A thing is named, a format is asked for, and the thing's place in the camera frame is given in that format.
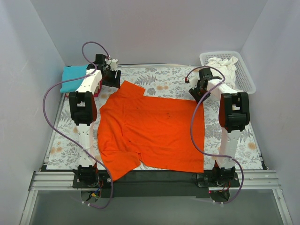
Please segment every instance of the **t-shirt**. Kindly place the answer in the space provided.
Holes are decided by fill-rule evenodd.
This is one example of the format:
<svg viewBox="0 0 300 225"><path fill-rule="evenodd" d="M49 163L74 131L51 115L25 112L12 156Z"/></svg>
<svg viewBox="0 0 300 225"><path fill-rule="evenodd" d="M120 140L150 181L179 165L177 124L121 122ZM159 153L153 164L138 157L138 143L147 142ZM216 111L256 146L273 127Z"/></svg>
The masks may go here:
<svg viewBox="0 0 300 225"><path fill-rule="evenodd" d="M203 154L193 145L190 126L196 102L143 96L144 88L124 81L100 108L98 146L117 180L142 161L147 166L203 172ZM204 148L204 109L194 121L194 138Z"/></svg>

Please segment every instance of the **cable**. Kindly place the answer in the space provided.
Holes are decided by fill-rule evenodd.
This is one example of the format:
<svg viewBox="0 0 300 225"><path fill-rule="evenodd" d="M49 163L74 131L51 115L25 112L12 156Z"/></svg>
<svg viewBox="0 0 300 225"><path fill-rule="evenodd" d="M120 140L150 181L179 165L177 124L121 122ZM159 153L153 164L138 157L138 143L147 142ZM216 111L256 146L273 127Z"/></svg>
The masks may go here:
<svg viewBox="0 0 300 225"><path fill-rule="evenodd" d="M91 63L91 64L93 64L93 65L95 66L94 71L93 71L91 74L89 74L89 75L81 76L81 77L78 77L78 78L69 79L69 80L65 80L65 81L61 81L61 82L58 82L57 84L53 85L52 87L50 87L50 88L46 91L46 93L45 93L45 95L44 95L44 98L43 98L43 114L44 114L44 117L45 117L47 123L49 124L49 126L50 126L54 131L56 131L56 132L59 133L61 136L67 138L67 139L70 140L71 142L73 142L73 143L75 143L76 145L78 145L78 147L81 148L81 149L82 149L89 157L91 157L92 159L94 159L97 163L99 163L100 165L102 165L102 166L106 169L106 171L107 171L107 173L108 173L108 175L109 175L109 177L110 177L110 179L111 179L111 186L112 186L111 194L110 194L109 200L107 201L106 205L104 205L104 206L97 206L97 205L92 205L92 204L89 204L89 203L87 203L87 202L84 202L84 203L89 204L89 206L92 206L92 207L94 207L94 208L97 208L97 209L104 209L104 208L106 208L106 207L109 205L109 203L111 202L111 200L112 200L112 198L113 198L113 178L112 178L112 175L111 175L109 169L108 169L103 163L101 163L98 159L96 159L95 157L93 157L93 156L92 156L92 155L91 155L91 154L90 154L90 153L89 153L89 152L88 152L88 151L87 151L80 143L78 143L77 141L73 140L72 138L66 136L65 134L63 134L62 132L60 132L58 129L56 129L56 128L51 124L51 122L49 121L49 119L48 119L48 117L47 117L47 114L46 114L46 109L45 109L45 102L46 102L47 95L48 95L48 93L49 93L54 87L56 87L56 86L58 86L58 85L60 85L60 84L62 84L62 83L69 82L69 81L76 81L76 80L79 80L79 79L86 78L86 77L92 75L92 74L97 70L97 66L96 66L93 62L90 62L90 61L86 58L86 56L85 56L85 54L84 54L84 52L83 52L84 46L85 46L86 44L89 44L89 43L94 43L94 44L99 45L100 47L102 47L102 48L104 49L104 51L105 51L105 52L107 53L107 55L108 55L108 52L105 50L105 48L104 48L101 44L99 44L99 43L97 43L97 42L93 42L93 41L89 41L89 42L84 43L83 46L82 46L82 54L83 54L84 58L85 58L89 63Z"/></svg>
<svg viewBox="0 0 300 225"><path fill-rule="evenodd" d="M107 58L109 58L109 54L108 54L107 50L106 50L101 44L99 44L98 42L95 42L95 41L88 41L88 42L84 43L84 44L82 45L82 47L81 47L81 53L82 53L83 57L85 58L85 60L87 60L90 64L93 64L93 66L94 66L95 68L96 68L96 65L95 65L93 62L91 62L91 61L85 56L85 53L84 53L84 47L85 47L87 44L97 44L98 46L100 46L100 47L105 51L105 53L107 54Z"/></svg>
<svg viewBox="0 0 300 225"><path fill-rule="evenodd" d="M203 102L203 100L205 99L205 97L211 93L215 88L217 88L218 86L220 86L224 81L225 81L225 76L221 73L221 71L219 71L218 69L214 68L214 67L210 67L210 66L201 66L201 67L196 67L194 69L192 69L188 74L187 76L185 77L185 79L187 80L188 76L196 69L202 69L202 68L210 68L210 69L214 69L216 70L217 72L219 72L221 74L221 76L223 77L223 80L222 82L216 84L214 87L212 87L211 89L209 89L203 96L202 98L200 99L200 101L198 102L195 110L194 110L194 113L193 113L193 117L192 117L192 121L191 121L191 129L190 129L190 133L191 133L191 139L192 139L192 142L193 142L193 145L195 146L195 148L201 152L202 154L206 155L206 156L213 156L213 157L226 157L226 158L230 158L231 160L233 160L240 168L240 172L242 174L242 180L241 180L241 183L240 183L240 188L239 190L237 191L237 193L227 202L217 202L218 204L227 204L227 203L230 203L232 202L240 193L242 187L243 187L243 184L244 184L244 171L243 171L243 168L242 166L240 165L240 163L234 159L233 157L231 156L228 156L228 155L215 155L215 154L209 154L209 153L206 153L204 151L202 151L196 144L195 140L194 140L194 136L193 136L193 126L194 126L194 120L195 120L195 116L196 116L196 112L200 106L200 104Z"/></svg>
<svg viewBox="0 0 300 225"><path fill-rule="evenodd" d="M100 189L100 194L99 194L98 199L101 198L101 195L102 195L102 189Z"/></svg>
<svg viewBox="0 0 300 225"><path fill-rule="evenodd" d="M100 182L100 178L98 177L98 181L97 181L97 183L94 185L94 186L92 186L92 185L88 185L88 187L90 187L90 188L94 188L95 186L97 186L98 185L98 183Z"/></svg>
<svg viewBox="0 0 300 225"><path fill-rule="evenodd" d="M224 191L224 189L225 189L225 187L226 187L226 184L224 185L224 187L223 187L223 189L222 189L222 190L219 190L219 192L223 192L223 191Z"/></svg>
<svg viewBox="0 0 300 225"><path fill-rule="evenodd" d="M229 188L230 188L230 181L229 181L228 183L229 183L229 185L228 185L228 188L226 189L226 191L228 191L228 190L229 190Z"/></svg>
<svg viewBox="0 0 300 225"><path fill-rule="evenodd" d="M103 181L102 181L101 184L100 184L100 181L99 181L99 185L100 185L100 187L97 189L97 191L94 192L94 194L96 194L99 190L101 190L101 188L102 188L102 186L103 186Z"/></svg>
<svg viewBox="0 0 300 225"><path fill-rule="evenodd" d="M111 69L111 64L113 63L113 59L110 56L108 56L107 60L111 60L111 63L108 65L108 69L110 70Z"/></svg>

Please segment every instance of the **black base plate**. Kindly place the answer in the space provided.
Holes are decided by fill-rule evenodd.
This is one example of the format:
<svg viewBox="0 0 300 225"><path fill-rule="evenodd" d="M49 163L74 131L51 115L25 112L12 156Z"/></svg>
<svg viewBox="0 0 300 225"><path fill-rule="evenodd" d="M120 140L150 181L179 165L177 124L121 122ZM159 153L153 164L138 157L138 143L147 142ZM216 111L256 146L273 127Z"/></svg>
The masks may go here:
<svg viewBox="0 0 300 225"><path fill-rule="evenodd" d="M212 170L205 170L204 173L197 174L197 180L200 188L217 187L216 182L212 179ZM234 178L230 180L230 186L233 188L238 188L240 186L240 181L236 172L234 173Z"/></svg>
<svg viewBox="0 0 300 225"><path fill-rule="evenodd" d="M107 182L107 179L110 179L108 174L106 172L99 172L99 181L101 181L103 183L102 189L107 189L107 188L111 188L111 183L110 181ZM80 182L78 179L77 175L74 175L74 179L73 179L73 188L98 188L99 185L96 185L95 187L90 187L88 185L86 185L83 182Z"/></svg>
<svg viewBox="0 0 300 225"><path fill-rule="evenodd" d="M211 191L210 192L210 198L212 200L215 200L216 202L227 202L230 198L230 192L229 191L224 191L224 192L219 192L219 191Z"/></svg>
<svg viewBox="0 0 300 225"><path fill-rule="evenodd" d="M99 171L100 180L104 181L101 198L108 198L111 193L106 171ZM207 188L199 188L192 179L195 173L178 171L130 171L113 183L114 197L153 197L153 196L196 196L209 198ZM91 188L77 182L74 176L73 188Z"/></svg>

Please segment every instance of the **white wall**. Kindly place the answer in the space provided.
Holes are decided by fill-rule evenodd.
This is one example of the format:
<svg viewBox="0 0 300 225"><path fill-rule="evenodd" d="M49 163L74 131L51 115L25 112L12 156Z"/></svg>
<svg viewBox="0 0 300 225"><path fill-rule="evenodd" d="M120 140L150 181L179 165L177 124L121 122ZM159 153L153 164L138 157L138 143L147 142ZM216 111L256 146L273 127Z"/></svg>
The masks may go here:
<svg viewBox="0 0 300 225"><path fill-rule="evenodd" d="M0 36L0 224L16 225L49 143L43 94L64 63L29 0L0 0ZM59 99L49 95L51 121Z"/></svg>
<svg viewBox="0 0 300 225"><path fill-rule="evenodd" d="M90 40L123 64L199 65L201 52L240 51L266 0L31 2L67 65L86 63L81 45ZM93 59L101 50L87 52Z"/></svg>
<svg viewBox="0 0 300 225"><path fill-rule="evenodd" d="M299 21L299 0L269 0L241 51L257 88L250 97L253 128L294 224L300 224Z"/></svg>

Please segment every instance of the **gray floor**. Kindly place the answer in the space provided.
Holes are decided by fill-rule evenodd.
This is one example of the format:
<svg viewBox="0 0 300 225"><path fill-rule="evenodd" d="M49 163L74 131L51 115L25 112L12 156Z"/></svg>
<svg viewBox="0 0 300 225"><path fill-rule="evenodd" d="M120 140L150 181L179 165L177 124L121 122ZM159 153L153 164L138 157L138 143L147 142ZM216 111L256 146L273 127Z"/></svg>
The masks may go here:
<svg viewBox="0 0 300 225"><path fill-rule="evenodd" d="M79 191L39 191L31 225L281 225L272 190L242 190L228 205L194 197L115 198L104 210L74 200ZM100 199L99 205L107 199Z"/></svg>

